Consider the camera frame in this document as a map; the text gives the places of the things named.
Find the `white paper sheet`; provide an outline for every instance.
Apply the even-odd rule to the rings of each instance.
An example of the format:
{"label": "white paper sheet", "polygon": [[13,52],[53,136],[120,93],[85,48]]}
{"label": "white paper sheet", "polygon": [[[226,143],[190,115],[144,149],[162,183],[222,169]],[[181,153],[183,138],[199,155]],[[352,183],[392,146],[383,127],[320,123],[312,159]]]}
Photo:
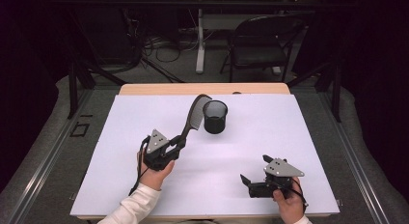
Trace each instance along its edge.
{"label": "white paper sheet", "polygon": [[[191,130],[151,216],[277,215],[270,198],[250,198],[240,174],[262,182],[262,155],[286,158],[300,178],[307,214],[338,213],[314,143],[293,95],[210,95],[228,107],[226,129]],[[71,215],[107,215],[136,181],[141,141],[156,128],[181,134],[196,96],[117,96]]]}

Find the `floor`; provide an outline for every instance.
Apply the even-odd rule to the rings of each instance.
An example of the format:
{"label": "floor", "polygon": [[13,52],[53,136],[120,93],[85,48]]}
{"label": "floor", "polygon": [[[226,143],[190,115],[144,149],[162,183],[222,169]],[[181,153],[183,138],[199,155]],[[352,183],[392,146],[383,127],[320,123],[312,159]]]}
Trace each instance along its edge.
{"label": "floor", "polygon": [[[228,82],[228,73],[219,73],[226,46],[217,35],[207,40],[203,74],[194,71],[196,54],[194,48],[179,53],[158,48],[148,58],[161,69],[186,82]],[[157,70],[144,64],[133,70],[116,73],[116,76],[131,83],[169,82]],[[289,72],[287,80],[293,76]],[[249,74],[243,72],[236,80],[262,82],[276,78],[271,72],[260,71]],[[94,90],[79,88],[80,109],[71,120],[67,120],[68,79],[63,78],[57,83],[60,95],[52,115],[32,150],[0,195],[0,223],[85,222],[70,217],[68,213],[95,141],[103,128],[109,104],[119,90],[118,86],[98,74],[94,75],[94,79],[97,83]],[[342,123],[337,123],[328,113],[330,94],[318,94],[313,87],[315,81],[316,78],[309,78],[291,88],[291,93],[299,100],[322,164],[328,170],[330,184],[343,205],[340,207],[341,215],[329,219],[315,218],[313,222],[409,223],[407,203],[389,185],[366,150],[353,97],[342,90]],[[86,138],[71,136],[77,122],[91,124]]]}

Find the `wire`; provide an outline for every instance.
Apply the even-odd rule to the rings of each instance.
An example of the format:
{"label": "wire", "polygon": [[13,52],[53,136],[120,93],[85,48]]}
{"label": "wire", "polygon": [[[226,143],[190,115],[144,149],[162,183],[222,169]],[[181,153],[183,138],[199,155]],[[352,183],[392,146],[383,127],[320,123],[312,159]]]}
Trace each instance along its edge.
{"label": "wire", "polygon": [[272,182],[272,183],[273,183],[274,185],[276,185],[278,188],[288,190],[288,191],[290,191],[290,192],[296,194],[297,196],[299,196],[299,197],[301,198],[301,201],[303,202],[303,210],[304,210],[304,212],[305,212],[305,211],[306,211],[306,208],[307,208],[307,206],[308,206],[309,204],[307,203],[307,200],[305,199],[305,197],[304,197],[304,195],[303,195],[304,193],[303,193],[303,189],[301,188],[301,184],[300,184],[298,181],[296,181],[295,179],[293,179],[293,178],[290,178],[290,179],[291,179],[292,182],[297,183],[298,187],[300,188],[300,192],[294,190],[293,188],[289,188],[289,187],[286,187],[286,186],[282,186],[282,185],[280,185],[280,184],[277,183],[277,182]]}
{"label": "wire", "polygon": [[132,195],[132,193],[136,190],[136,188],[139,185],[139,180],[141,179],[142,176],[148,171],[149,168],[147,168],[144,173],[141,174],[142,170],[142,154],[144,153],[144,145],[147,145],[148,142],[150,141],[150,136],[147,136],[142,141],[141,147],[139,148],[139,155],[138,155],[138,178],[136,179],[136,183],[133,185],[133,187],[130,189],[128,196]]}

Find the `human hand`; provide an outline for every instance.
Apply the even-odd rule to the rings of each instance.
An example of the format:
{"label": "human hand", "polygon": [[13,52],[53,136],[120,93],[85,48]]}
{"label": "human hand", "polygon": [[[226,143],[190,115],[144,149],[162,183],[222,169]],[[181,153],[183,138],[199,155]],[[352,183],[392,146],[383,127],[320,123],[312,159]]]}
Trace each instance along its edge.
{"label": "human hand", "polygon": [[[293,179],[296,182],[292,183],[292,189],[298,193],[302,193],[301,187],[299,186],[300,180],[296,177]],[[286,224],[296,223],[304,216],[304,203],[297,194],[289,192],[288,197],[285,198],[283,192],[280,189],[276,189],[273,192],[273,198],[279,205],[280,216]]]}
{"label": "human hand", "polygon": [[152,169],[149,169],[148,166],[144,163],[144,156],[140,155],[142,160],[141,164],[141,172],[143,173],[139,182],[154,189],[159,191],[160,187],[162,186],[163,180],[172,172],[175,166],[175,161],[171,160],[171,162],[166,165],[166,167],[163,170],[160,171],[155,171]]}

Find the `black chair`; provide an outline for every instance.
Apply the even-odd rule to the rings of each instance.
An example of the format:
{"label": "black chair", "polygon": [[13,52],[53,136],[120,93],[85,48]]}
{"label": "black chair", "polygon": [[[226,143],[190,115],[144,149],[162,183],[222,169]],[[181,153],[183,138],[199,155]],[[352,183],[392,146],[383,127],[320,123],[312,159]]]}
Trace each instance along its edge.
{"label": "black chair", "polygon": [[293,40],[304,27],[305,22],[293,15],[258,16],[243,21],[229,38],[229,53],[220,73],[230,56],[230,82],[234,70],[273,67],[284,68],[284,82]]}

